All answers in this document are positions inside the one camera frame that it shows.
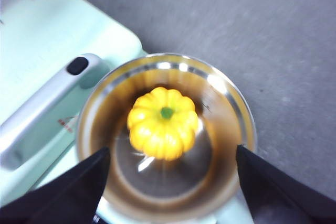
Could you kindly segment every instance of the metal bowl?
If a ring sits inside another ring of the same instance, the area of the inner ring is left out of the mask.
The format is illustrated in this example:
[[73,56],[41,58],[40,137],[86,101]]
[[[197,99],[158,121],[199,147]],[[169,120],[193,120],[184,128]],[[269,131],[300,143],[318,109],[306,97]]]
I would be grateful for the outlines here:
[[[128,139],[126,119],[135,100],[158,86],[190,97],[199,117],[195,146],[173,162],[142,156]],[[148,55],[107,74],[84,106],[77,134],[80,160],[110,147],[103,194],[110,206],[131,219],[159,223],[206,216],[235,194],[237,144],[256,147],[241,92],[216,68],[176,54]]]

